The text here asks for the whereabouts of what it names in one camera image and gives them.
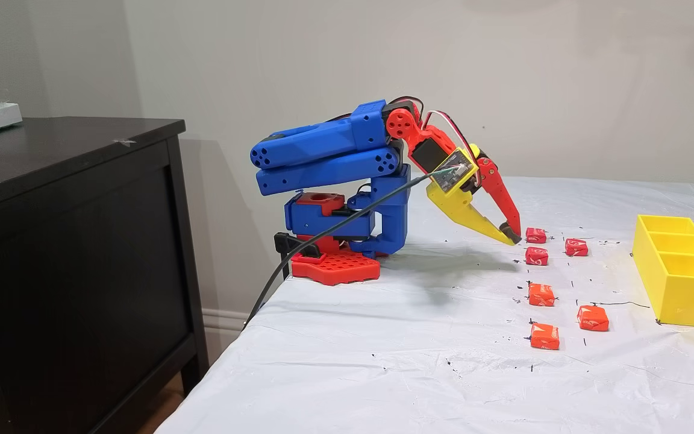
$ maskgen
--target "blue robot arm segment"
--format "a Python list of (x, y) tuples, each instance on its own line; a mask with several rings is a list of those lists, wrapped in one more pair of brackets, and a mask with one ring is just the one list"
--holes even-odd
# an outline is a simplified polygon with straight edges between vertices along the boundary
[[(359, 192), (347, 200), (347, 206), (362, 209), (378, 198), (406, 184), (411, 177), (408, 165), (403, 165), (400, 173), (371, 179), (371, 192)], [(374, 258), (377, 252), (392, 255), (405, 244), (408, 230), (408, 190), (384, 201), (375, 211), (382, 215), (382, 233), (371, 236), (366, 241), (350, 241), (353, 252), (362, 252), (364, 256)]]
[(256, 173), (256, 182), (262, 195), (273, 195), (306, 187), (342, 184), (356, 179), (382, 176), (393, 173), (399, 161), (398, 151), (386, 146), (333, 159), (320, 159), (303, 165), (260, 170)]
[(367, 102), (349, 118), (279, 131), (251, 149), (251, 163), (262, 169), (279, 168), (386, 146), (384, 106), (383, 99)]

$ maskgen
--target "orange candy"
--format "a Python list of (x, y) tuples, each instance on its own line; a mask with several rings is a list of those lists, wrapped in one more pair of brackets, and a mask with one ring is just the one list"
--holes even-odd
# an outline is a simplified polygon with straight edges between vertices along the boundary
[(529, 304), (532, 306), (553, 306), (556, 297), (553, 297), (551, 285), (529, 283)]
[(534, 348), (543, 350), (558, 349), (558, 328), (550, 324), (532, 324), (530, 343)]
[(578, 310), (578, 322), (584, 330), (606, 332), (609, 329), (609, 318), (603, 307), (581, 306)]

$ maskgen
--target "black bracket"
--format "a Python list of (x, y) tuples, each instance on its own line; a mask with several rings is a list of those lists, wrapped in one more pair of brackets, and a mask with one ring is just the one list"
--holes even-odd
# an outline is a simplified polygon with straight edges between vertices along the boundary
[[(287, 254), (291, 253), (298, 245), (303, 244), (303, 240), (292, 236), (289, 233), (276, 233), (275, 234), (275, 251), (280, 253), (281, 257), (286, 257)], [(319, 247), (317, 245), (308, 245), (301, 250), (302, 256), (307, 256), (308, 258), (320, 258), (322, 253), (320, 253)]]

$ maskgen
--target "table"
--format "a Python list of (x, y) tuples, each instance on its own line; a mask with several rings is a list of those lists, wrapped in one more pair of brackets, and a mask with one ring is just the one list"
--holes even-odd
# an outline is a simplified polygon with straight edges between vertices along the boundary
[[(419, 187), (378, 280), (288, 278), (157, 434), (694, 432), (693, 327), (630, 303), (606, 307), (609, 332), (575, 318), (592, 301), (649, 305), (636, 215), (694, 220), (694, 184), (506, 184), (523, 227), (554, 237), (548, 266), (449, 222)], [(489, 202), (476, 194), (495, 216)], [(567, 258), (565, 237), (590, 256)], [(527, 280), (552, 285), (556, 306), (530, 306)], [(559, 327), (559, 351), (530, 347), (530, 319)]]
[(132, 432), (207, 370), (184, 121), (0, 130), (0, 432)]

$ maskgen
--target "black cable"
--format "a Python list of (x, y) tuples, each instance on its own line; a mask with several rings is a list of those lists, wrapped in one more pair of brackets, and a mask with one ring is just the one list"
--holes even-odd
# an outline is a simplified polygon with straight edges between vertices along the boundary
[(628, 303), (635, 304), (636, 306), (640, 306), (640, 307), (646, 307), (647, 309), (649, 309), (649, 306), (645, 306), (644, 304), (634, 303), (632, 301), (624, 301), (622, 303), (594, 303), (594, 302), (590, 302), (590, 304), (592, 304), (594, 306), (597, 304), (605, 304), (605, 305), (609, 306), (609, 305), (615, 305), (615, 304), (628, 304)]
[(344, 113), (344, 115), (338, 115), (338, 116), (336, 116), (336, 118), (331, 118), (330, 120), (327, 120), (326, 122), (338, 121), (339, 119), (349, 118), (350, 115), (352, 115), (352, 113)]
[(358, 187), (358, 191), (355, 192), (355, 194), (357, 195), (360, 192), (360, 189), (362, 189), (363, 187), (370, 187), (370, 186), (371, 186), (370, 182), (366, 182), (366, 184), (361, 184), (361, 186)]
[(422, 102), (422, 100), (417, 98), (416, 96), (398, 96), (396, 99), (393, 99), (393, 101), (390, 101), (389, 104), (394, 104), (395, 102), (403, 101), (403, 99), (410, 99), (411, 101), (419, 102), (419, 119), (422, 119), (422, 113), (425, 113), (425, 103)]
[[(389, 104), (393, 104), (394, 102), (398, 102), (398, 101), (403, 101), (403, 99), (412, 99), (412, 101), (419, 102), (419, 117), (421, 118), (422, 113), (425, 111), (425, 103), (422, 102), (422, 100), (417, 98), (416, 96), (399, 96), (396, 99), (393, 99), (393, 101), (390, 101)], [(349, 118), (350, 115), (352, 115), (352, 113), (344, 113), (344, 115), (338, 115), (338, 116), (336, 116), (336, 118), (331, 118), (330, 120), (327, 120), (326, 122), (338, 121), (339, 119)]]
[(401, 185), (400, 187), (397, 187), (397, 189), (392, 190), (391, 192), (387, 193), (386, 195), (383, 195), (381, 198), (378, 200), (374, 201), (374, 203), (371, 203), (371, 205), (366, 206), (366, 208), (361, 209), (360, 211), (356, 212), (353, 215), (350, 215), (350, 217), (347, 217), (346, 219), (342, 220), (339, 223), (336, 223), (336, 225), (331, 226), (325, 231), (322, 231), (321, 233), (317, 234), (316, 236), (313, 236), (311, 239), (308, 239), (307, 241), (303, 242), (302, 244), (297, 245), (297, 247), (294, 247), (294, 249), (289, 252), (282, 261), (278, 264), (277, 267), (275, 267), (275, 271), (272, 272), (272, 275), (270, 275), (269, 280), (267, 280), (267, 284), (264, 285), (264, 289), (262, 289), (261, 294), (259, 294), (258, 299), (256, 299), (256, 304), (254, 304), (253, 309), (251, 309), (251, 314), (248, 315), (247, 321), (243, 324), (243, 330), (245, 330), (245, 327), (248, 326), (248, 323), (251, 322), (251, 319), (253, 319), (254, 316), (256, 316), (256, 313), (258, 313), (258, 310), (261, 309), (261, 303), (264, 301), (264, 297), (267, 296), (267, 292), (269, 292), (269, 289), (272, 288), (272, 283), (275, 282), (275, 278), (278, 277), (278, 274), (280, 274), (281, 270), (283, 267), (286, 266), (286, 264), (293, 258), (296, 253), (301, 252), (301, 250), (304, 250), (305, 248), (309, 247), (309, 245), (313, 245), (314, 242), (319, 240), (320, 238), (323, 238), (324, 236), (328, 236), (328, 234), (333, 233), (334, 231), (339, 230), (340, 228), (348, 225), (350, 222), (352, 222), (355, 219), (358, 219), (361, 215), (367, 214), (367, 212), (371, 211), (372, 209), (376, 208), (378, 205), (383, 203), (383, 201), (388, 200), (389, 198), (393, 197), (394, 195), (397, 195), (400, 192), (403, 192), (403, 190), (408, 190), (411, 189), (414, 185), (419, 184), (419, 182), (422, 182), (426, 180), (427, 178), (430, 178), (433, 175), (437, 175), (439, 173), (444, 173), (447, 171), (455, 170), (456, 168), (460, 167), (460, 165), (455, 165), (454, 167), (451, 168), (443, 168), (441, 170), (437, 171), (431, 171), (427, 175), (422, 175), (419, 176), (418, 178), (414, 178), (411, 181), (407, 182), (406, 184)]

